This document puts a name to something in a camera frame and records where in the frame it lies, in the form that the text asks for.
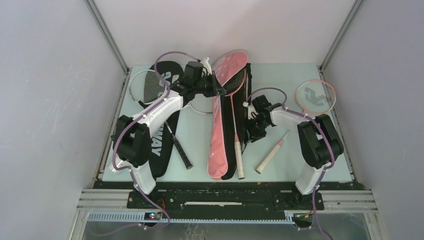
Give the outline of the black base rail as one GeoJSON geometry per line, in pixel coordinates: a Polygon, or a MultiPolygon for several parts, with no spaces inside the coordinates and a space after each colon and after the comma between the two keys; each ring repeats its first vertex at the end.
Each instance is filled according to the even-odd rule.
{"type": "Polygon", "coordinates": [[[352,200],[364,189],[356,181],[324,181],[315,196],[301,196],[293,182],[160,182],[143,197],[130,182],[98,181],[96,190],[124,191],[123,207],[147,210],[146,220],[165,221],[284,221],[289,214],[308,219],[315,211],[327,210],[325,201],[336,206],[352,200]]]}

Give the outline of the right aluminium frame post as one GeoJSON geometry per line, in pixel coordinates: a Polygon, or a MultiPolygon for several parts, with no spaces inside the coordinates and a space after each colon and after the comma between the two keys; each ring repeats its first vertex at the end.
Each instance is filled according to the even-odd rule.
{"type": "Polygon", "coordinates": [[[366,2],[365,0],[355,0],[352,7],[350,8],[345,20],[343,21],[339,31],[337,32],[334,41],[330,45],[329,50],[327,51],[322,63],[319,66],[320,71],[323,73],[325,69],[330,64],[334,54],[336,53],[339,45],[341,44],[344,36],[348,32],[350,26],[355,20],[358,12],[360,11],[362,5],[366,2]]]}

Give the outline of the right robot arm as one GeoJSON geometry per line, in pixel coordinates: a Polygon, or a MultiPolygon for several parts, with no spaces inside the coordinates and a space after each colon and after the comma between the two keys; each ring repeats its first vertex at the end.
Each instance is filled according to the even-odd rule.
{"type": "Polygon", "coordinates": [[[283,126],[290,133],[297,133],[305,164],[295,182],[296,191],[291,194],[290,201],[295,208],[304,209],[311,202],[310,194],[319,188],[323,173],[332,168],[337,157],[344,152],[330,116],[324,113],[311,117],[281,103],[271,104],[264,95],[242,105],[247,110],[247,142],[263,139],[269,126],[283,126]]]}

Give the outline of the pink sport racket bag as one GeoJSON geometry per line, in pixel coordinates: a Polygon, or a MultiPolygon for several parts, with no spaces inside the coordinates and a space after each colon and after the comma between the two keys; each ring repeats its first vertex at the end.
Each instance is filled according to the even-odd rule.
{"type": "MultiPolygon", "coordinates": [[[[219,83],[224,85],[238,72],[246,70],[243,87],[234,95],[237,133],[243,152],[245,138],[245,118],[250,64],[248,54],[243,50],[234,50],[222,56],[213,66],[219,83]]],[[[212,99],[212,129],[207,160],[207,173],[216,181],[229,180],[237,176],[237,164],[234,144],[234,124],[229,96],[219,95],[212,99]]]]}

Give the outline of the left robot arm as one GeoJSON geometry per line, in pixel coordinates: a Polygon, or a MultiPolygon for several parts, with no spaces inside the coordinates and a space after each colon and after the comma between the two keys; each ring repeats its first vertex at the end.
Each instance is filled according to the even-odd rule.
{"type": "Polygon", "coordinates": [[[172,114],[182,110],[196,95],[217,97],[225,90],[218,83],[209,58],[189,61],[177,77],[160,73],[159,63],[152,69],[135,74],[143,77],[139,91],[143,109],[132,116],[121,115],[112,136],[113,170],[128,170],[133,185],[140,192],[138,201],[145,208],[153,208],[158,202],[154,192],[156,177],[151,170],[152,139],[172,114]]]}

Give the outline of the white racket under pink bag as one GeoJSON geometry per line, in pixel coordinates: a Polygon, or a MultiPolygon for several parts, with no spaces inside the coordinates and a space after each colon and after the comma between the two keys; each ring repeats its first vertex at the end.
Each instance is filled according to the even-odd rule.
{"type": "Polygon", "coordinates": [[[209,98],[195,98],[189,104],[196,113],[209,115],[213,112],[212,100],[209,98]]]}

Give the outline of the black racket bag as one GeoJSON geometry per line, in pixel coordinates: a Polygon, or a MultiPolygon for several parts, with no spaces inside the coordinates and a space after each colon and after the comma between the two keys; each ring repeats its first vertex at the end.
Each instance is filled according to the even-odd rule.
{"type": "MultiPolygon", "coordinates": [[[[183,68],[174,61],[160,61],[156,65],[157,72],[171,84],[182,75],[183,68]]],[[[172,131],[177,130],[180,112],[173,113],[167,120],[172,131]]],[[[154,178],[162,177],[168,168],[173,150],[173,141],[167,127],[162,124],[151,139],[151,154],[149,155],[149,165],[154,178]]]]}

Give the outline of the left aluminium frame post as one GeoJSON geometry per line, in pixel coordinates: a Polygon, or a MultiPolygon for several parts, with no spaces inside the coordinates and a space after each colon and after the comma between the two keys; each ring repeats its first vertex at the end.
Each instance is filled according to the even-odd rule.
{"type": "Polygon", "coordinates": [[[95,23],[97,24],[97,27],[99,28],[101,34],[103,35],[107,45],[109,46],[115,59],[117,60],[120,69],[123,72],[123,77],[119,81],[119,88],[118,88],[119,93],[113,107],[113,113],[112,113],[112,117],[108,126],[108,132],[106,133],[103,150],[98,160],[96,171],[93,177],[94,182],[97,182],[99,177],[103,175],[105,167],[107,165],[110,147],[112,146],[111,134],[113,133],[115,124],[118,120],[119,113],[124,102],[124,98],[125,98],[125,94],[126,94],[126,90],[128,86],[128,77],[129,77],[130,68],[128,67],[121,51],[119,50],[119,47],[116,41],[114,40],[114,37],[111,31],[109,30],[107,23],[104,20],[96,2],[94,0],[85,0],[84,2],[88,10],[90,11],[95,23]]]}

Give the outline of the aluminium frame post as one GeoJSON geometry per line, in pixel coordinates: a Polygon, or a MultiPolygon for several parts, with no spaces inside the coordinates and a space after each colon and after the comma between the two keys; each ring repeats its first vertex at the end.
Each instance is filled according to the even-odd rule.
{"type": "Polygon", "coordinates": [[[97,182],[99,177],[103,175],[105,167],[107,165],[110,147],[112,146],[111,134],[113,133],[115,124],[118,120],[119,113],[124,102],[124,98],[125,98],[125,94],[126,94],[126,90],[128,86],[128,77],[129,77],[130,68],[128,67],[121,51],[119,50],[119,47],[116,41],[114,40],[114,37],[111,31],[109,30],[107,23],[104,20],[96,2],[94,0],[85,0],[84,2],[88,10],[90,11],[95,23],[97,24],[97,27],[99,28],[101,34],[103,35],[107,45],[109,46],[115,59],[117,60],[120,69],[123,72],[123,77],[119,81],[119,88],[118,88],[119,93],[113,107],[113,113],[112,113],[112,117],[108,126],[108,132],[106,133],[103,150],[98,160],[96,171],[93,177],[94,182],[97,182]]]}
{"type": "Polygon", "coordinates": [[[362,5],[366,2],[365,0],[355,0],[352,7],[350,8],[345,20],[343,21],[339,31],[337,32],[334,41],[330,45],[329,50],[327,51],[322,63],[319,66],[320,71],[323,73],[325,69],[330,64],[334,54],[336,53],[339,45],[341,44],[344,36],[348,32],[350,26],[355,20],[358,12],[360,11],[362,5]]]}

